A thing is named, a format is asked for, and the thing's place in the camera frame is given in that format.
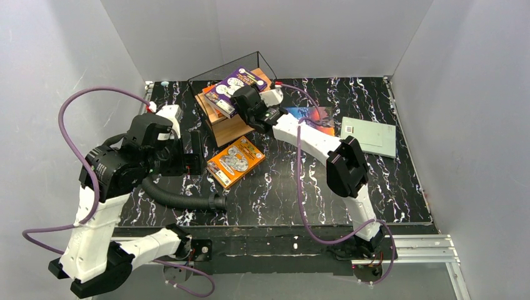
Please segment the orange small treehouse book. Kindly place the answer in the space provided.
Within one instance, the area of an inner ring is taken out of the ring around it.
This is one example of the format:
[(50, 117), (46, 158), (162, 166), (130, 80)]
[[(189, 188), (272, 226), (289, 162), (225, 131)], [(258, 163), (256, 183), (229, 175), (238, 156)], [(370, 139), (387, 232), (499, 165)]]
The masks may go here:
[(265, 155), (245, 136), (207, 161), (207, 170), (229, 189), (265, 159)]

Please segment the purple treehouse book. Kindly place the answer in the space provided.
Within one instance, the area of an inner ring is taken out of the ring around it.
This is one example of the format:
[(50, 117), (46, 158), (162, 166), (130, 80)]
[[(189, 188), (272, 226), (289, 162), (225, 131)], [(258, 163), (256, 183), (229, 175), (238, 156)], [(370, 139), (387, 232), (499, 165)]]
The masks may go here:
[(216, 84), (215, 93), (203, 94), (203, 96), (219, 116), (232, 118), (238, 111), (231, 97), (238, 89), (253, 84), (260, 91), (264, 91), (270, 85), (268, 77), (259, 68), (250, 70), (240, 66)]

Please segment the blue Jane Eyre book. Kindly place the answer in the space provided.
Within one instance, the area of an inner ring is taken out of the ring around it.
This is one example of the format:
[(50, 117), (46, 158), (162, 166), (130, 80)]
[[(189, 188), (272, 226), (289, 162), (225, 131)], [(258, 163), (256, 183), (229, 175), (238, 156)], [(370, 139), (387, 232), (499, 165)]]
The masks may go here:
[(287, 107), (286, 111), (296, 119), (308, 118), (308, 124), (322, 133), (335, 136), (332, 107)]

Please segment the pale green file folder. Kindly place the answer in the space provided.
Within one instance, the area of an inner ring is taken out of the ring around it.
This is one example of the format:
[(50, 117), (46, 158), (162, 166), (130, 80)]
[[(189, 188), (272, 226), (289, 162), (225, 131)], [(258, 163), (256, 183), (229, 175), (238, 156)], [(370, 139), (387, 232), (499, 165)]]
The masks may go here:
[(364, 153), (396, 157), (396, 127), (394, 125), (343, 117), (341, 139), (357, 139)]

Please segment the orange green treehouse book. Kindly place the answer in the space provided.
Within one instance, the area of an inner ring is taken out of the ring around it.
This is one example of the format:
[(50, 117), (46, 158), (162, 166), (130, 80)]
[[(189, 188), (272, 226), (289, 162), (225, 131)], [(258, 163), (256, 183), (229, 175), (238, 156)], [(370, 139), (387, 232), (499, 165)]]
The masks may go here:
[(210, 85), (210, 86), (207, 86), (205, 88), (202, 89), (202, 93), (204, 95), (207, 95), (209, 93), (215, 93), (216, 92), (216, 84), (213, 84), (213, 85)]

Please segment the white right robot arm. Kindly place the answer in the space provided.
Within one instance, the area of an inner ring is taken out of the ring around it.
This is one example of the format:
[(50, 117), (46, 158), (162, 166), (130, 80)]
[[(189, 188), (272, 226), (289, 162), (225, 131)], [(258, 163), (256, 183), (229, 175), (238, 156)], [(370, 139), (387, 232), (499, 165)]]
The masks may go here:
[[(297, 202), (302, 224), (309, 236), (327, 246), (349, 242), (365, 255), (375, 253), (384, 239), (383, 223), (376, 218), (369, 197), (369, 168), (358, 140), (352, 136), (346, 139), (330, 136), (314, 128), (312, 119), (294, 117), (281, 107), (282, 88), (283, 84), (276, 84), (268, 91), (260, 91), (255, 84), (241, 87), (231, 96), (231, 101), (248, 126), (296, 146)], [(312, 232), (303, 206), (302, 152), (324, 165), (328, 188), (345, 203), (353, 227), (346, 236), (323, 240)]]

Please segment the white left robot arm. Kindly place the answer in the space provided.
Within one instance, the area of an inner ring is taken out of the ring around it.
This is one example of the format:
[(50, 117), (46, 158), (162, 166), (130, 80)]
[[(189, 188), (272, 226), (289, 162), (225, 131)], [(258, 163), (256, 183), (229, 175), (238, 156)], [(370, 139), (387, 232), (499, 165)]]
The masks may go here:
[(116, 242), (112, 236), (130, 193), (154, 172), (192, 171), (184, 153), (177, 104), (136, 116), (124, 134), (106, 139), (86, 156), (79, 206), (63, 255), (49, 263), (59, 279), (72, 279), (81, 299), (119, 288), (138, 267), (163, 256), (191, 259), (192, 237), (176, 224), (148, 236)]

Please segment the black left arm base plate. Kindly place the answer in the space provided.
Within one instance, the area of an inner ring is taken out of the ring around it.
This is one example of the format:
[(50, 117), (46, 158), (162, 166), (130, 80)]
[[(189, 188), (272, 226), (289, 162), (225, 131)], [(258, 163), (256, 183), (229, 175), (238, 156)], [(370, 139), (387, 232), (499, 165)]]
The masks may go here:
[(212, 259), (213, 242), (210, 239), (191, 239), (184, 247), (185, 261), (206, 262)]

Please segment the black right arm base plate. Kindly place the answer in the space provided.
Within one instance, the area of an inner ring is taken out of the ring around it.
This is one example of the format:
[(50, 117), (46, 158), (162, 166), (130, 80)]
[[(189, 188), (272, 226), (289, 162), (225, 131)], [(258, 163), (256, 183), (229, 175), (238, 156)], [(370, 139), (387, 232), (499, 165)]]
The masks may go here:
[(358, 246), (354, 241), (346, 241), (327, 246), (326, 251), (337, 261), (352, 261), (355, 275), (366, 275), (373, 279), (379, 279), (385, 273), (383, 266), (385, 260), (390, 261), (392, 256), (398, 257), (394, 253), (394, 247), (387, 241), (383, 241), (375, 250)]

